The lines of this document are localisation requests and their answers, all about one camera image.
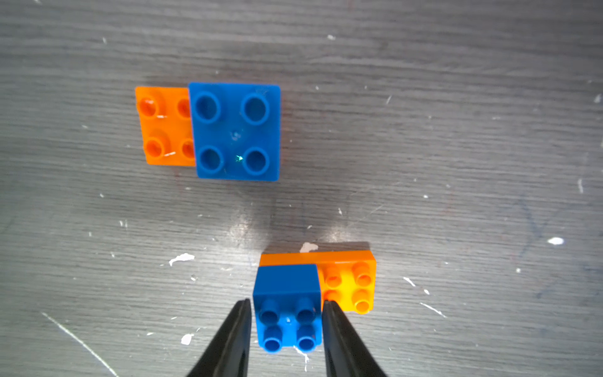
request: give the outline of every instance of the table surface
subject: table surface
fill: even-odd
[[[304,242],[369,243],[374,310],[349,319],[390,376],[601,375],[602,2],[6,0],[0,21],[0,375],[111,376],[60,324],[119,376],[184,376],[262,252]],[[134,88],[190,81],[280,85],[278,182],[146,164]],[[256,341],[250,376],[326,374],[322,346]]]

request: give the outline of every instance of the blue duplo brick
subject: blue duplo brick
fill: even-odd
[[[280,88],[189,85],[199,178],[276,181],[280,169]]]
[[[292,346],[310,352],[322,343],[320,281],[315,264],[258,268],[253,306],[257,339],[268,353]]]

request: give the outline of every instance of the white paint stain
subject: white paint stain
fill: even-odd
[[[182,337],[182,339],[180,339],[181,344],[184,344],[185,346],[188,346],[191,343],[192,337],[195,336],[195,334],[184,334],[184,336]]]
[[[559,245],[563,245],[565,240],[562,239],[561,237],[553,237],[553,238],[549,238],[549,240],[547,242],[550,243],[551,245],[559,246]]]
[[[422,303],[422,302],[420,302],[419,304],[423,305],[423,306],[424,306],[424,307],[426,307],[427,309],[431,309],[431,310],[435,311],[437,314],[441,315],[441,316],[442,316],[442,317],[444,317],[444,318],[448,318],[448,317],[446,317],[444,314],[442,314],[442,312],[441,312],[441,311],[439,311],[438,309],[435,309],[435,308],[433,308],[433,307],[431,307],[431,306],[427,305],[426,303]]]
[[[413,283],[413,282],[412,282],[412,280],[411,280],[411,279],[408,279],[406,276],[405,276],[405,277],[403,277],[402,279],[404,279],[404,280],[406,280],[407,282],[409,282],[409,283],[410,283],[410,285],[412,285],[413,287],[416,287],[415,283]]]
[[[318,245],[304,242],[303,245],[301,245],[300,253],[309,253],[316,250],[318,250]]]
[[[193,259],[195,259],[194,255],[190,255],[189,253],[184,253],[184,254],[178,255],[174,259],[171,259],[169,261],[169,265],[171,266],[172,264],[174,264],[174,262],[186,262],[186,261],[192,261]]]
[[[297,351],[297,353],[299,353],[300,355],[302,355],[304,357],[304,362],[305,362],[305,366],[304,366],[304,372],[308,371],[308,361],[310,361],[310,358],[308,357],[308,355],[306,353],[303,353],[299,348],[293,346],[293,348],[295,348],[295,350]]]
[[[107,364],[96,352],[94,352],[92,350],[92,348],[88,347],[88,345],[86,343],[84,343],[81,339],[79,339],[78,337],[75,336],[74,333],[72,333],[71,331],[69,331],[68,328],[64,327],[63,325],[61,325],[56,319],[52,318],[50,315],[41,312],[42,315],[46,318],[48,318],[52,323],[54,323],[55,325],[58,326],[59,329],[61,329],[64,333],[66,333],[67,335],[69,335],[70,337],[72,337],[73,339],[75,339],[75,341],[77,341],[77,343],[80,343],[82,347],[84,347],[88,352],[90,352],[92,354],[92,356],[94,356],[98,361],[100,361],[105,368],[107,368],[111,374],[115,377],[119,377],[119,375],[113,370],[113,368],[111,368],[109,366],[109,364]]]

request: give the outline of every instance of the lego brick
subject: lego brick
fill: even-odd
[[[268,353],[292,346],[310,352],[322,343],[321,292],[316,265],[259,267],[253,306],[258,343]]]
[[[199,178],[276,181],[280,169],[280,88],[191,83]]]
[[[260,267],[316,264],[322,302],[335,301],[343,311],[366,314],[373,310],[377,261],[370,250],[263,254]]]
[[[149,165],[195,166],[186,88],[139,86],[136,108]]]

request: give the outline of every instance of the orange 2x4 brick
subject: orange 2x4 brick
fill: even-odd
[[[261,266],[315,264],[325,300],[343,311],[366,314],[373,309],[377,261],[370,250],[352,252],[263,254]]]
[[[189,103],[187,88],[136,88],[136,108],[149,165],[195,166]]]

